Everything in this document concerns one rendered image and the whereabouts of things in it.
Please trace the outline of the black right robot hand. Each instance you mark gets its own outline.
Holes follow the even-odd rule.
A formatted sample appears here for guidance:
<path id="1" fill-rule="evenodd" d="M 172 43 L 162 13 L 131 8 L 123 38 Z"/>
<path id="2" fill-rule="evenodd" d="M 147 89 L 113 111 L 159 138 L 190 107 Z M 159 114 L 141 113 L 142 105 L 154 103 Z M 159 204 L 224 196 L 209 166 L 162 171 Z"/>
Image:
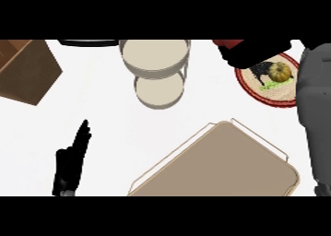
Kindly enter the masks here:
<path id="1" fill-rule="evenodd" d="M 246 69 L 287 51 L 290 47 L 290 40 L 247 39 L 241 40 L 233 49 L 224 46 L 219 46 L 218 49 L 228 64 Z"/>

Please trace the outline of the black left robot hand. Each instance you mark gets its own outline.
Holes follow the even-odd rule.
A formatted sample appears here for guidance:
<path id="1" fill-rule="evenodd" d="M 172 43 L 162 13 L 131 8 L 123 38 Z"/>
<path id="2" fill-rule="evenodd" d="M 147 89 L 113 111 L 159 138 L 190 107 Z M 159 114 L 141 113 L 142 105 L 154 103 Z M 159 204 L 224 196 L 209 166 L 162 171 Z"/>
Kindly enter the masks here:
<path id="1" fill-rule="evenodd" d="M 89 122 L 79 127 L 73 145 L 57 151 L 57 172 L 54 178 L 52 195 L 61 196 L 61 191 L 77 191 L 82 175 L 83 159 L 92 134 Z"/>

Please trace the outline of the red bell pepper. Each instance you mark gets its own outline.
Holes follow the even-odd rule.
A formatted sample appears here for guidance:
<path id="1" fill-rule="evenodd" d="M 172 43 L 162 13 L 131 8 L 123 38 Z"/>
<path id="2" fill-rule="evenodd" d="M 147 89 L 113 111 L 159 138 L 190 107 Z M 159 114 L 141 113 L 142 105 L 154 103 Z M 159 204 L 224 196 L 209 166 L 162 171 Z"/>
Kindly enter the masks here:
<path id="1" fill-rule="evenodd" d="M 241 40 L 213 40 L 216 46 L 224 46 L 228 49 L 233 49 L 240 43 Z"/>

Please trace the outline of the black round appliance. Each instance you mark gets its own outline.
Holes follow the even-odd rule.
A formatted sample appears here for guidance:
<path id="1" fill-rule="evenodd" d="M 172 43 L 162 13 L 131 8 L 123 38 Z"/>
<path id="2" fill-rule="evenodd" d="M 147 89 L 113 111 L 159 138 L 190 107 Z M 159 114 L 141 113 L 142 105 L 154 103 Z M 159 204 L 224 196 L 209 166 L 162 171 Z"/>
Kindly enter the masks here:
<path id="1" fill-rule="evenodd" d="M 77 47 L 108 47 L 117 46 L 119 40 L 58 40 L 61 45 Z"/>

